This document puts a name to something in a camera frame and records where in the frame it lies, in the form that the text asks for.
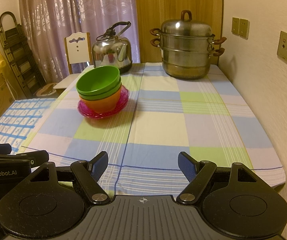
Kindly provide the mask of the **stainless steel steamer pot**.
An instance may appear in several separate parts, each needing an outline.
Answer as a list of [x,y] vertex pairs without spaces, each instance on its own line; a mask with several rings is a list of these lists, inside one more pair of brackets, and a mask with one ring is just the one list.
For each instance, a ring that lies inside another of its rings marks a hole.
[[205,77],[210,70],[210,57],[219,57],[224,48],[215,49],[227,38],[215,38],[208,24],[192,19],[192,12],[183,10],[178,20],[167,20],[161,28],[153,28],[150,41],[160,48],[163,70],[170,76],[182,80]]

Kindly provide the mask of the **double wall socket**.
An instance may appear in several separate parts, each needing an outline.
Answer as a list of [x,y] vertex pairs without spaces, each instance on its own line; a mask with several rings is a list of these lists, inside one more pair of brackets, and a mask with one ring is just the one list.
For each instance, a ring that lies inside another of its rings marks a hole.
[[231,32],[241,38],[248,39],[250,29],[250,21],[242,18],[232,18]]

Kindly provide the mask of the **blue checked cloth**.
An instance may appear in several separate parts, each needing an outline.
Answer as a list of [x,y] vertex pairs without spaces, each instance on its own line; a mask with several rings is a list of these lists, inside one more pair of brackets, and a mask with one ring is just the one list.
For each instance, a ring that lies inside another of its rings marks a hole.
[[0,117],[0,144],[10,144],[11,153],[16,154],[30,131],[54,101],[54,98],[14,101]]

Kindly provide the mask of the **stainless steel kettle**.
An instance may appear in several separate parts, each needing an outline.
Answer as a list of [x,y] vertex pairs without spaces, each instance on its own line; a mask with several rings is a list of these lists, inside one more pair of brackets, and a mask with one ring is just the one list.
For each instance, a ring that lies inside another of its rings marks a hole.
[[123,74],[132,67],[132,50],[128,38],[121,35],[131,26],[131,22],[117,22],[96,38],[92,45],[94,67],[115,66]]

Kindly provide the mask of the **white wooden chair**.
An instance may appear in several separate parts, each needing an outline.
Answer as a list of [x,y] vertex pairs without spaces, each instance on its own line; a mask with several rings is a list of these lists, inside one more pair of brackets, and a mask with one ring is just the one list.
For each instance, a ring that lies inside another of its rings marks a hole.
[[57,93],[61,94],[79,76],[73,74],[72,64],[90,63],[92,61],[90,33],[72,33],[64,38],[65,52],[69,75],[54,86]]

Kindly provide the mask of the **green plastic bowl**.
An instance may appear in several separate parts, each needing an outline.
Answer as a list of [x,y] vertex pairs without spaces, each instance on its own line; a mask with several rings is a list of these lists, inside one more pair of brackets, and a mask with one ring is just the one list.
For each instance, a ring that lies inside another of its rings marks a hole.
[[114,88],[120,81],[120,71],[115,66],[100,66],[84,73],[76,83],[83,95],[98,95]]

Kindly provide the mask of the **orange plastic bowl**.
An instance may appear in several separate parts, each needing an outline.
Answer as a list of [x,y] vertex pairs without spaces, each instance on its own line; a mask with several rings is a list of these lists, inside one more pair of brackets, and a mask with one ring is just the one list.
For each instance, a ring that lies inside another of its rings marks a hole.
[[95,113],[106,113],[112,111],[117,106],[121,98],[122,87],[123,85],[121,85],[116,93],[104,99],[90,101],[80,97],[80,100]]

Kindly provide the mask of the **lilac curtain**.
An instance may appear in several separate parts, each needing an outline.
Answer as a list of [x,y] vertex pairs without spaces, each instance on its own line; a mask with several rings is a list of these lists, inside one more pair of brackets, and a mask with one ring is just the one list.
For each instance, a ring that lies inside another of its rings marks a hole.
[[111,25],[130,21],[124,36],[131,42],[132,60],[140,62],[136,0],[19,0],[20,19],[45,81],[69,75],[64,38],[90,34],[90,41]]

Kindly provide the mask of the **black folding ladder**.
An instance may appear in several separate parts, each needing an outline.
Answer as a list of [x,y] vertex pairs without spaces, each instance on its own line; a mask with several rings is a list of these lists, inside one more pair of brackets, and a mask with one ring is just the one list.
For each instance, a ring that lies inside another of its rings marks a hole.
[[[2,20],[5,16],[12,17],[14,28],[4,29]],[[43,88],[46,82],[39,71],[22,26],[10,11],[0,16],[0,43],[23,93],[27,98],[35,98],[38,90]]]

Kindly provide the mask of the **checkered tablecloth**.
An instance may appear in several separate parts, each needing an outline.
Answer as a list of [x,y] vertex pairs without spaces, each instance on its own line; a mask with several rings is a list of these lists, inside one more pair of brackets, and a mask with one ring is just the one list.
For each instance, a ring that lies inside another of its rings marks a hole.
[[71,84],[20,147],[46,150],[58,166],[108,153],[99,184],[110,195],[171,194],[187,185],[178,154],[219,167],[240,162],[272,187],[286,181],[283,166],[250,107],[217,66],[195,81],[168,76],[159,63],[133,67],[122,77],[129,100],[104,119],[82,116]]

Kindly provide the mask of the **large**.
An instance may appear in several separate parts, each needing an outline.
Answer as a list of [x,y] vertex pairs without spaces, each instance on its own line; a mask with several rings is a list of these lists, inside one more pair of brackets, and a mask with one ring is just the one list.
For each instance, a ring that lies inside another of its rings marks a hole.
[[96,95],[79,94],[79,96],[83,99],[90,100],[90,101],[104,99],[116,93],[120,89],[121,84],[122,82],[120,81],[114,88],[101,94],[96,94]]

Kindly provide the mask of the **beige floor basin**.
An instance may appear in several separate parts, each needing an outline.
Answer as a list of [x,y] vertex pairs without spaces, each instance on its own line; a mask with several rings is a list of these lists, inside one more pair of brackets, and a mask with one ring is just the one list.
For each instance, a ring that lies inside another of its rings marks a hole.
[[45,85],[43,88],[39,89],[36,92],[36,96],[38,98],[50,98],[55,96],[56,94],[56,89],[54,87],[57,85],[57,83],[49,83]]

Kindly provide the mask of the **pink glass plate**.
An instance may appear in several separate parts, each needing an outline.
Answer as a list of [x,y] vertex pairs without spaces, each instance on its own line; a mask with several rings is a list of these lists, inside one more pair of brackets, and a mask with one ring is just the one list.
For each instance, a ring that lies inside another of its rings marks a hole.
[[122,111],[129,100],[129,90],[120,85],[120,88],[112,95],[99,100],[86,100],[80,97],[77,104],[79,113],[87,118],[103,119]]

